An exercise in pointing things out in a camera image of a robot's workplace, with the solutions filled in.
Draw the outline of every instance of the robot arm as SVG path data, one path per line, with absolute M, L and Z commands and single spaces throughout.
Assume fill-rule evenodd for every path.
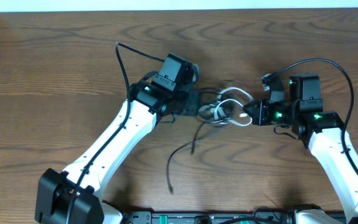
M 358 155 L 351 144 L 349 134 L 345 135 L 349 154 L 358 168 Z M 358 176 L 343 153 L 341 129 L 328 128 L 314 132 L 310 138 L 309 150 L 314 155 L 331 181 L 349 222 L 358 217 Z
M 75 162 L 58 173 L 48 169 L 40 178 L 35 220 L 39 223 L 118 224 L 122 214 L 106 203 L 100 203 L 112 175 L 132 148 L 153 128 L 160 119 L 171 115 L 195 116 L 198 112 L 198 91 L 193 86 L 198 81 L 198 68 L 189 61 L 169 54 L 159 72 L 150 72 L 138 83 L 131 85 L 131 110 L 125 126 L 109 142 L 112 134 L 122 125 L 127 114 L 124 102 L 116 119 L 96 142 Z M 102 146 L 105 148 L 90 164 L 86 174 L 83 169 Z M 80 175 L 78 193 L 73 195 Z M 69 205 L 72 204 L 71 216 Z
M 122 104 L 116 119 L 100 135 L 93 145 L 82 154 L 76 161 L 64 168 L 67 179 L 75 183 L 82 173 L 82 169 L 91 157 L 107 141 L 124 120 L 127 111 L 127 101 Z M 85 175 L 80 187 L 94 188 L 93 195 L 102 198 L 112 175 L 130 153 L 132 148 L 149 132 L 153 130 L 157 122 L 157 115 L 149 112 L 149 107 L 138 102 L 131 103 L 129 119 L 117 136 L 106 146 L 103 152 L 93 162 L 93 165 Z
M 283 85 L 275 76 L 264 82 L 270 99 L 245 105 L 244 111 L 255 125 L 278 125 L 289 128 L 310 150 L 327 173 L 344 209 L 348 223 L 358 223 L 358 175 L 343 151 L 341 133 L 344 123 L 334 111 L 323 111 L 317 74 L 301 73 L 290 77 L 290 101 L 284 102 Z M 358 155 L 345 132 L 349 156 L 358 169 Z M 296 223 L 338 223 L 322 210 L 300 210 Z

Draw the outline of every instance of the wooden table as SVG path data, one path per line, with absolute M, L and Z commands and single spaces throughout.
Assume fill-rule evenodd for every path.
M 202 86 L 224 80 L 262 93 L 260 77 L 305 58 L 324 57 L 352 78 L 356 103 L 349 125 L 358 152 L 358 9 L 155 12 L 0 13 L 0 223 L 33 223 L 38 179 L 62 170 L 98 138 L 125 100 L 114 52 L 120 41 L 143 52 L 197 62 Z M 130 82 L 161 64 L 122 50 Z M 318 72 L 326 110 L 345 117 L 349 87 L 323 63 Z M 341 204 L 318 161 L 301 142 L 271 126 L 228 127 L 183 150 L 199 124 L 159 124 L 131 152 L 104 199 L 122 209 L 251 211 L 315 203 Z

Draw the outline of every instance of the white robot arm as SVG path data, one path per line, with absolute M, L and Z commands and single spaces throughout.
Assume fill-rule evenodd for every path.
M 349 154 L 358 168 L 358 155 L 351 144 L 349 134 L 345 135 Z M 346 220 L 358 217 L 358 176 L 351 167 L 341 144 L 341 129 L 323 129 L 313 133 L 309 143 L 312 155 L 322 165 L 341 201 Z M 296 214 L 296 222 L 302 224 L 335 224 L 337 220 L 326 215 L 322 210 L 302 210 Z
M 149 72 L 127 88 L 128 99 L 119 114 L 84 154 L 60 174 L 48 169 L 41 176 L 35 206 L 35 220 L 39 223 L 118 224 L 122 214 L 100 203 L 117 168 L 162 117 L 172 115 L 175 119 L 179 114 L 197 115 L 198 91 L 193 89 L 198 81 L 196 65 L 173 54 L 162 60 L 117 44 L 124 78 L 126 73 L 118 45 L 164 62 L 163 66 L 159 72 Z M 152 78 L 151 83 L 147 82 L 149 78 Z

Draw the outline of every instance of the white wall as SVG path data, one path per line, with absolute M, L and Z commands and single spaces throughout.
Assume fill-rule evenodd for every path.
M 358 0 L 0 0 L 0 12 L 358 7 Z

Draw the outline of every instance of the green connector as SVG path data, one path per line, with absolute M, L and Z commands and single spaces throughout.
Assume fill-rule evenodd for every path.
M 248 221 L 241 221 L 240 224 L 249 224 Z
M 168 224 L 168 217 L 166 215 L 160 215 L 160 224 Z

